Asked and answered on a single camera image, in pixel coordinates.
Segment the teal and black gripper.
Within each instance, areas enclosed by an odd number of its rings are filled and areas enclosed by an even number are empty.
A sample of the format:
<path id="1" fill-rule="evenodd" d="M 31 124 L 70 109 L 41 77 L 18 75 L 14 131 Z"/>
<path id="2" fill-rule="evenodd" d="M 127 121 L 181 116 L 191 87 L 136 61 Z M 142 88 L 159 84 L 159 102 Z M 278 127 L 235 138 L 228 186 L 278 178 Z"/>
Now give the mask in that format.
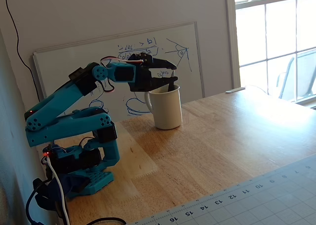
<path id="1" fill-rule="evenodd" d="M 145 92 L 149 91 L 151 73 L 149 68 L 166 68 L 176 70 L 177 66 L 173 63 L 153 58 L 144 52 L 132 54 L 127 61 L 117 62 L 110 60 L 106 65 L 108 78 L 116 83 L 128 83 L 130 91 Z M 178 77 L 152 78 L 152 90 L 168 85 L 168 90 L 174 90 L 174 82 Z"/>

